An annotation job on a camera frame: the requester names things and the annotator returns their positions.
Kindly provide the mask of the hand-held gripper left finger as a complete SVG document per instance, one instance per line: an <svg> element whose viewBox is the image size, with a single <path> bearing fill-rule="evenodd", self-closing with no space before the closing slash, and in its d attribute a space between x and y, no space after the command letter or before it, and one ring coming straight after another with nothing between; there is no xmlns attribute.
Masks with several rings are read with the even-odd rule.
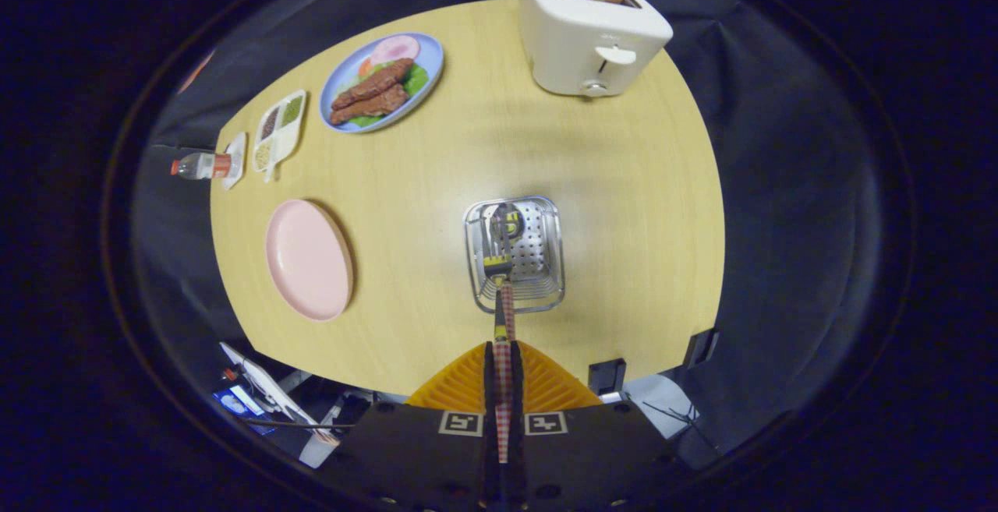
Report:
<svg viewBox="0 0 998 512"><path fill-rule="evenodd" d="M336 490L365 510L482 510L497 494L493 377L485 342L408 401L374 403L336 449Z"/></svg>

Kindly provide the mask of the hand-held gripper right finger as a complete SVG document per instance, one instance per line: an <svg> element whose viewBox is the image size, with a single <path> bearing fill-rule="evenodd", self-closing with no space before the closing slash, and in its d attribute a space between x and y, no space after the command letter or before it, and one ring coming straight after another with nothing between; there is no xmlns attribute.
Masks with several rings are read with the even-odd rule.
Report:
<svg viewBox="0 0 998 512"><path fill-rule="evenodd" d="M601 401L524 341L512 346L513 488L529 511L638 511L683 491L683 462L633 401Z"/></svg>

